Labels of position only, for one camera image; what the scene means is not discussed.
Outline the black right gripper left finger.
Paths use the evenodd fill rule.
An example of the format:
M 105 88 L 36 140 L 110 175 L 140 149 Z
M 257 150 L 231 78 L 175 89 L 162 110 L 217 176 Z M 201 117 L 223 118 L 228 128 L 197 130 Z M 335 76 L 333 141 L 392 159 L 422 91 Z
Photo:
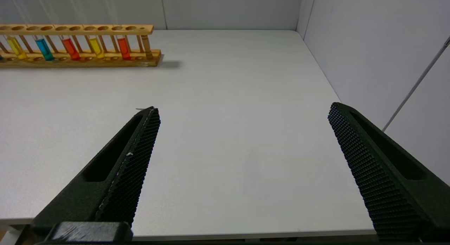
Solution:
M 33 219 L 34 232 L 63 221 L 133 224 L 160 124 L 153 106 L 135 114 Z

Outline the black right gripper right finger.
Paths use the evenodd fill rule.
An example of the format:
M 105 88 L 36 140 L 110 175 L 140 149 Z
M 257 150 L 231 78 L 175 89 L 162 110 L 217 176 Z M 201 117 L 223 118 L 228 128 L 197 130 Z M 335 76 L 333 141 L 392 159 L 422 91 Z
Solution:
M 448 243 L 449 186 L 356 109 L 334 102 L 328 122 L 378 240 Z

